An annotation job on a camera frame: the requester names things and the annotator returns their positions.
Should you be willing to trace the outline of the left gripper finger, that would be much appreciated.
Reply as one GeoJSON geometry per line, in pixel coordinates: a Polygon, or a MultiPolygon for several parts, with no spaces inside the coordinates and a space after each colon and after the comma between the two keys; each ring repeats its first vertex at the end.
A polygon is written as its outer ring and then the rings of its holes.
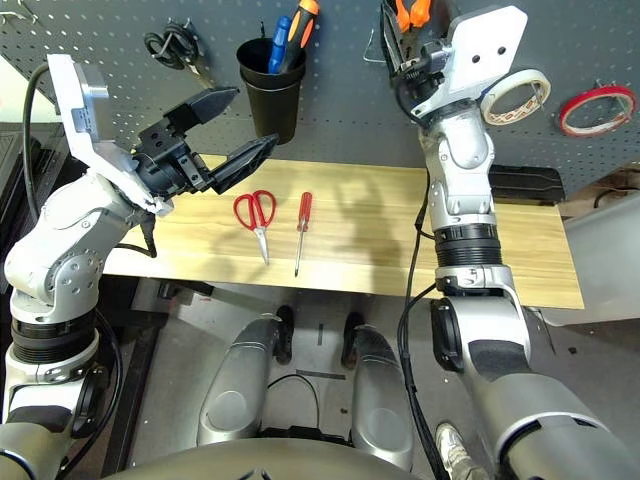
{"type": "Polygon", "coordinates": [[[271,134],[239,147],[209,172],[208,186],[217,194],[222,194],[239,184],[267,160],[278,142],[279,135],[271,134]]]}
{"type": "Polygon", "coordinates": [[[168,121],[167,129],[173,135],[184,137],[188,130],[223,113],[238,94],[237,87],[204,89],[164,114],[168,121]]]}

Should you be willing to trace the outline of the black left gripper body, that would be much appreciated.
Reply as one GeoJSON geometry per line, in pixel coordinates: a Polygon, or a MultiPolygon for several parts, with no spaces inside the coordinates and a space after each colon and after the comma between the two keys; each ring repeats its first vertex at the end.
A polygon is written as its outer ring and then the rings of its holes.
{"type": "Polygon", "coordinates": [[[206,124],[218,112],[211,108],[176,107],[139,134],[134,148],[135,169],[143,184],[154,195],[181,195],[220,187],[200,156],[186,142],[186,132],[206,124]]]}

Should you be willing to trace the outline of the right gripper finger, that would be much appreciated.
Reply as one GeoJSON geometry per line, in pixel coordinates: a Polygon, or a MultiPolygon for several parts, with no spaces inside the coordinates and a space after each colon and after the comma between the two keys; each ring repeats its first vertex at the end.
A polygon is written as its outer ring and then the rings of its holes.
{"type": "Polygon", "coordinates": [[[396,14],[388,2],[381,3],[380,11],[381,48],[390,75],[396,75],[404,63],[402,55],[402,34],[398,28],[396,14]]]}

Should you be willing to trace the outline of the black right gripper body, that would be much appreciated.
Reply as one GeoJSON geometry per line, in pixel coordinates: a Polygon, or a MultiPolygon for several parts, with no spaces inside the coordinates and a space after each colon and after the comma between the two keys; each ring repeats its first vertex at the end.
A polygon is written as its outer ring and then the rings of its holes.
{"type": "Polygon", "coordinates": [[[404,62],[396,78],[396,93],[404,100],[427,100],[444,82],[444,68],[450,47],[443,42],[428,42],[417,57],[404,62]]]}

